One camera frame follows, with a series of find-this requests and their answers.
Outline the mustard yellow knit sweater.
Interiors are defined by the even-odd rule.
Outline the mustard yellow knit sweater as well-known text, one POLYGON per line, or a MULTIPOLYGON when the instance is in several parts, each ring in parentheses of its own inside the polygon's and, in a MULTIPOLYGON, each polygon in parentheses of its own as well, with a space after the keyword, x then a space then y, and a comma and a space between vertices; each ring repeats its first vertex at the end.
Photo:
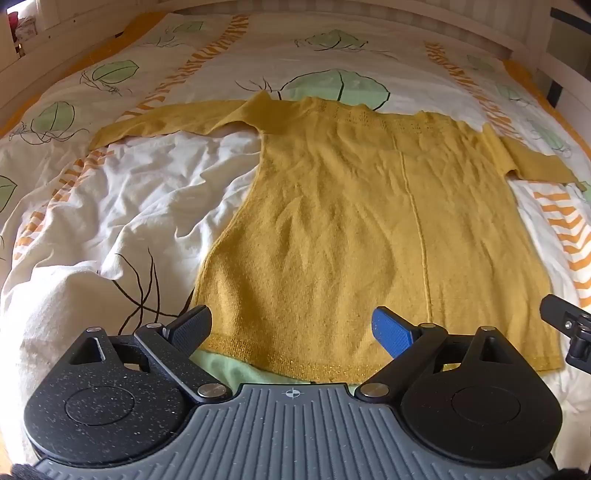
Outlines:
POLYGON ((535 370, 562 368, 558 335, 539 315, 549 276, 508 184, 573 182, 559 157, 441 114, 266 93, 160 107, 92 144, 235 123, 255 128, 262 149, 197 276, 193 300, 212 314, 206 351, 359 384, 389 360, 370 330, 384 305, 456 334, 494 326, 535 370))

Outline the white wooden bed frame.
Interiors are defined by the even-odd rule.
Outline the white wooden bed frame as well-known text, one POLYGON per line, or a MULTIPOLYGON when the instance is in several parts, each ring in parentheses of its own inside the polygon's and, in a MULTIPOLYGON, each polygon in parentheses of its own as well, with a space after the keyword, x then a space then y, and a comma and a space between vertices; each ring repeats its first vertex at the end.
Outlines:
POLYGON ((168 105, 318 97, 437 112, 590 151, 590 5, 575 1, 41 1, 1 50, 1 137, 70 106, 69 143, 168 105))

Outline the white leaf-print duvet cover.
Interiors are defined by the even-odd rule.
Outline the white leaf-print duvet cover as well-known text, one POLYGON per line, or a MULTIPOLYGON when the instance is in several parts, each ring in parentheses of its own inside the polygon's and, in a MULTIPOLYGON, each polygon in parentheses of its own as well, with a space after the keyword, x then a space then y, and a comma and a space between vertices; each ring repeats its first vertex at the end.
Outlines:
MULTIPOLYGON (((262 140, 243 124, 94 147, 102 128, 87 143, 69 143, 63 128, 73 121, 72 107, 51 106, 32 125, 55 129, 55 144, 21 146, 1 138, 1 437, 18 463, 35 458, 24 430, 25 404, 83 328, 130 334, 197 304, 200 267, 259 168, 262 140)), ((508 184, 549 276, 549 293, 588 308, 590 151, 576 157, 552 134, 536 149, 521 136, 485 126, 559 157, 573 173, 568 184, 515 177, 508 184)), ((192 358, 231 384, 300 380, 204 346, 192 358)), ((565 361, 539 373, 564 412, 556 461, 584 468, 590 378, 565 361)))

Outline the orange bed sheet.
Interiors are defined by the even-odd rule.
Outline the orange bed sheet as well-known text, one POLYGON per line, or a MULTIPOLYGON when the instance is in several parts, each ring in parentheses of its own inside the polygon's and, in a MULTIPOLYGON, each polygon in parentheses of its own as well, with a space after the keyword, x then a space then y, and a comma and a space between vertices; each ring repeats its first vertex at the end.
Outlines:
POLYGON ((1 72, 1 134, 19 124, 26 111, 59 81, 124 50, 157 25, 166 13, 132 12, 119 21, 104 17, 73 24, 1 72))

